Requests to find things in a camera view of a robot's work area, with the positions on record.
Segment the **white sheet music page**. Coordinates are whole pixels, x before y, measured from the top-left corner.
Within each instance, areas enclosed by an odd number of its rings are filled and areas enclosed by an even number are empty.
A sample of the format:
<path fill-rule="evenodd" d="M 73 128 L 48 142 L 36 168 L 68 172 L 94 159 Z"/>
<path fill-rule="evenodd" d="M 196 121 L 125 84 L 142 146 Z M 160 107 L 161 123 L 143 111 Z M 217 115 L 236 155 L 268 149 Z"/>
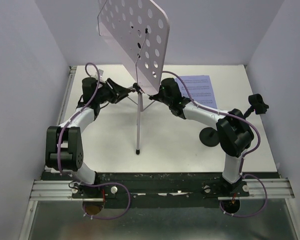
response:
<path fill-rule="evenodd" d="M 194 101 L 204 106 L 217 108 L 212 83 L 208 75 L 180 76 L 180 78 Z"/>

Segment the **black clip microphone stand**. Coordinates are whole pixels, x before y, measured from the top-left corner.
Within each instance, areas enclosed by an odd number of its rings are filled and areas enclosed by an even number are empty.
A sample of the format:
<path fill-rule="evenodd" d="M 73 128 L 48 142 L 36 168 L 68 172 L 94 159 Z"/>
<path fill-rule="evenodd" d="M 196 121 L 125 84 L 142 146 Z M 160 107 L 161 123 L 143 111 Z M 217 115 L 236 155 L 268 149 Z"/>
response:
<path fill-rule="evenodd" d="M 256 115 L 265 114 L 269 109 L 269 105 L 264 103 L 263 97 L 259 93 L 250 95 L 248 101 L 251 106 L 244 113 L 244 118 L 248 118 L 253 112 Z"/>

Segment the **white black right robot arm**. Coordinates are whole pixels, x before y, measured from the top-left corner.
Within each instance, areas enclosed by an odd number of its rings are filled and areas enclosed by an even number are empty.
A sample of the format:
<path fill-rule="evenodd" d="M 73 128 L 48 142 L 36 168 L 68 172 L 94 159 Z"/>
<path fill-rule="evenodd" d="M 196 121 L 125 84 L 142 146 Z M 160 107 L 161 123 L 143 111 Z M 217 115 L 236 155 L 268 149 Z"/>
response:
<path fill-rule="evenodd" d="M 207 125 L 217 132 L 222 150 L 225 152 L 225 166 L 220 182 L 220 191 L 231 196 L 238 190 L 241 175 L 241 159 L 250 147 L 254 134 L 240 110 L 221 111 L 209 107 L 201 108 L 190 98 L 182 96 L 179 85 L 173 78 L 161 81 L 159 92 L 149 97 L 150 100 L 168 106 L 171 113 L 186 120 Z"/>

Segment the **lilac tripod music stand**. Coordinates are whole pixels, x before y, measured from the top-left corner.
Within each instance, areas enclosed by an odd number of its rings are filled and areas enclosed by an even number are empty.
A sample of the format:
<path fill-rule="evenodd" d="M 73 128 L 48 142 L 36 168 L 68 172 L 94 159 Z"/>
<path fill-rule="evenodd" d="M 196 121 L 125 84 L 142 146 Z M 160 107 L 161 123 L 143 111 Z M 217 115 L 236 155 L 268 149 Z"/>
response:
<path fill-rule="evenodd" d="M 140 153 L 143 96 L 159 92 L 169 38 L 165 11 L 153 0 L 99 0 L 98 34 L 118 55 L 137 91 L 136 154 Z"/>

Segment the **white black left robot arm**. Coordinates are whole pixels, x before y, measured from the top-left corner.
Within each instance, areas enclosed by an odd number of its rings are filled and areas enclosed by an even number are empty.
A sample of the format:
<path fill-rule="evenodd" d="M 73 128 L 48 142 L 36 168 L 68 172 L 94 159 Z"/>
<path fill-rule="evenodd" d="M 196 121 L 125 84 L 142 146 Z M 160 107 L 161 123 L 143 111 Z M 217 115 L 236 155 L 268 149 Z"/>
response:
<path fill-rule="evenodd" d="M 91 198 L 100 194 L 101 186 L 97 173 L 84 163 L 82 133 L 97 119 L 102 104 L 116 104 L 131 92 L 132 88 L 122 87 L 109 78 L 99 81 L 86 77 L 82 80 L 82 96 L 75 113 L 46 131 L 45 165 L 84 183 L 83 191 Z"/>

